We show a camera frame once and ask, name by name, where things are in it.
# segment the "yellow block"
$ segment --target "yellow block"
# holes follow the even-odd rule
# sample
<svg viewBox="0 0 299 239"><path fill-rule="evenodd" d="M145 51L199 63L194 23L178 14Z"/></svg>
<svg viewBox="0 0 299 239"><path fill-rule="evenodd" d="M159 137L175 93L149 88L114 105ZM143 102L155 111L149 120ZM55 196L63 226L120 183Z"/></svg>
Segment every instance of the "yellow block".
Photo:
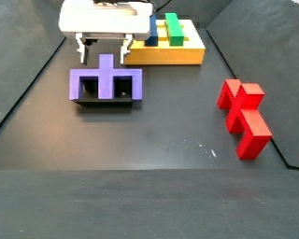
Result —
<svg viewBox="0 0 299 239"><path fill-rule="evenodd" d="M143 41L134 41L124 64L202 64L205 44L191 20L179 20L185 33L185 45L171 47L165 28L165 20L157 20L159 46L146 47Z"/></svg>

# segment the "blue block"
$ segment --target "blue block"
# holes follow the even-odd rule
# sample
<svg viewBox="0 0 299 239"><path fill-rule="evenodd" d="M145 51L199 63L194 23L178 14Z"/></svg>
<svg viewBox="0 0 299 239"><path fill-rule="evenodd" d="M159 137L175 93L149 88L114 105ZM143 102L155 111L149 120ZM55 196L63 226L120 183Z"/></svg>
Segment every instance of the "blue block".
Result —
<svg viewBox="0 0 299 239"><path fill-rule="evenodd" d="M155 15L153 15L150 17L150 22L151 22L151 36L145 41L145 46L146 47L157 47L159 45L159 33L158 33L157 16Z"/></svg>

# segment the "red e-shaped block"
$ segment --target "red e-shaped block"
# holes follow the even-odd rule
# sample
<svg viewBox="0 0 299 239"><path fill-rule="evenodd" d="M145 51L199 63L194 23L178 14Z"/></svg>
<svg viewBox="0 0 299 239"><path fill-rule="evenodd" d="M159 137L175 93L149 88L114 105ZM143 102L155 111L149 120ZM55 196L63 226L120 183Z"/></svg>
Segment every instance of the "red e-shaped block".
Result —
<svg viewBox="0 0 299 239"><path fill-rule="evenodd" d="M264 96L258 84L242 84L240 79L226 79L217 104L221 109L230 109L226 118L229 132L245 133L237 147L241 160L254 160L272 140L272 131L257 109Z"/></svg>

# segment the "dark gray surface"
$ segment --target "dark gray surface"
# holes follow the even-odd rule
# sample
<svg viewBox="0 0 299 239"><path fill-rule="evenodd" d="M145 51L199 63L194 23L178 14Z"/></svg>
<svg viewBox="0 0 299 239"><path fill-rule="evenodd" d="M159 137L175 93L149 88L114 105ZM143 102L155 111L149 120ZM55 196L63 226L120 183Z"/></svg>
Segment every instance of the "dark gray surface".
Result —
<svg viewBox="0 0 299 239"><path fill-rule="evenodd" d="M44 1L0 1L0 123L64 40L58 21Z"/></svg>
<svg viewBox="0 0 299 239"><path fill-rule="evenodd" d="M155 0L162 6L167 0ZM197 26L206 28L211 20L233 0L174 0L158 13L165 18L166 12L177 12L182 19L191 19Z"/></svg>
<svg viewBox="0 0 299 239"><path fill-rule="evenodd" d="M58 12L62 10L64 0L44 0Z"/></svg>
<svg viewBox="0 0 299 239"><path fill-rule="evenodd" d="M0 238L299 238L299 172L0 171Z"/></svg>
<svg viewBox="0 0 299 239"><path fill-rule="evenodd" d="M237 76L261 84L261 111L288 163L299 167L299 5L234 0L209 26Z"/></svg>
<svg viewBox="0 0 299 239"><path fill-rule="evenodd" d="M233 75L199 32L203 65L143 67L143 103L133 109L82 108L68 100L70 69L99 67L99 54L114 52L118 66L120 45L100 42L82 66L67 41L0 131L0 169L285 169L272 144L257 162L235 156L237 137L215 105Z"/></svg>

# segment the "purple e-shaped block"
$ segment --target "purple e-shaped block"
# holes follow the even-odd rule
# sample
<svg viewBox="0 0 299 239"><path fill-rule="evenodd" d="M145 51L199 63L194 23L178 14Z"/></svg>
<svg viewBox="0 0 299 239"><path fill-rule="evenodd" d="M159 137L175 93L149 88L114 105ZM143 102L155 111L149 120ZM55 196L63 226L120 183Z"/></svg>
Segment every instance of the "purple e-shaped block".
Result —
<svg viewBox="0 0 299 239"><path fill-rule="evenodd" d="M99 78L99 99L114 99L115 77L133 78L133 100L142 100L142 69L115 69L114 55L100 54L99 69L71 69L70 71L70 100L80 100L83 97L83 78Z"/></svg>

